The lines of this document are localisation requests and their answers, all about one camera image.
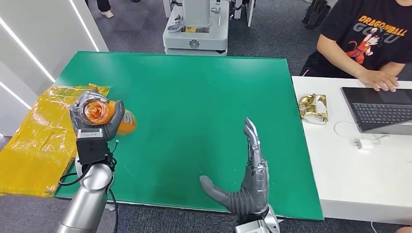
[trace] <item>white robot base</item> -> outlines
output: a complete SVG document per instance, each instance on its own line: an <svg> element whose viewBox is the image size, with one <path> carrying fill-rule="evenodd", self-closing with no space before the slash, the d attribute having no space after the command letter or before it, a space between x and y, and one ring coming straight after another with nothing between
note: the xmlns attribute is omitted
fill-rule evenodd
<svg viewBox="0 0 412 233"><path fill-rule="evenodd" d="M227 36L229 30L229 2L210 1L210 24L207 26L190 26L184 24L185 16L182 6L175 5L163 32L163 45L166 54L185 55L227 55Z"/></svg>

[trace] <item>laptop charger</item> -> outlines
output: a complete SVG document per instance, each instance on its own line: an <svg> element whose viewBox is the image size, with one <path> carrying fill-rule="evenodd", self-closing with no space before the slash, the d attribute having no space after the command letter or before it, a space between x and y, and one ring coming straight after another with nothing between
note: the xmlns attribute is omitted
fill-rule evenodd
<svg viewBox="0 0 412 233"><path fill-rule="evenodd" d="M364 138L355 139L355 145L358 147L359 151L364 152L370 151L374 147L372 140Z"/></svg>

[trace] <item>human hand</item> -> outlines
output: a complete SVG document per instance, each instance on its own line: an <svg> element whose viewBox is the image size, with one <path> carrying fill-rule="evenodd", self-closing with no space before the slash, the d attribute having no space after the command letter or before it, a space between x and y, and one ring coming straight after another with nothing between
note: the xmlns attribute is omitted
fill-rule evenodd
<svg viewBox="0 0 412 233"><path fill-rule="evenodd" d="M399 86L397 77L383 71L365 69L356 74L355 77L362 83L372 86L375 91L382 89L384 91L390 90L395 92Z"/></svg>

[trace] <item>laptop keyboard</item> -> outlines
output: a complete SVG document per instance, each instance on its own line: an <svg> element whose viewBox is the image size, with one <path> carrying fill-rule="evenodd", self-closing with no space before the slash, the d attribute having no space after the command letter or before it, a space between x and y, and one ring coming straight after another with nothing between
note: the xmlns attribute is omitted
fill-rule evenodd
<svg viewBox="0 0 412 233"><path fill-rule="evenodd" d="M353 103L362 123L393 124L412 119L412 105Z"/></svg>

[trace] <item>gray carpet floor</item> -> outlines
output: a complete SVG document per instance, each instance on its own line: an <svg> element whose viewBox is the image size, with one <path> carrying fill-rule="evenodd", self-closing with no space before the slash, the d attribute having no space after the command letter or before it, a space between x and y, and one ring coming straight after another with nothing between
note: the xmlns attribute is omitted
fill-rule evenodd
<svg viewBox="0 0 412 233"><path fill-rule="evenodd" d="M90 11L110 51L163 53L162 33L166 25L162 1L112 0L114 18L106 19L89 1ZM257 0L251 28L243 16L230 22L230 56L283 57L291 75L298 75L307 56L315 49L317 30L306 30L301 18L308 4L302 0ZM408 66L401 79L412 80ZM0 149L9 140L0 137ZM32 197L0 197L2 233L53 232L69 204L68 200ZM236 223L231 215L120 205L120 233L230 233ZM114 213L105 211L98 232L111 233ZM375 223L378 233L394 233L401 226ZM285 220L283 233L373 233L369 222L326 219L325 221Z"/></svg>

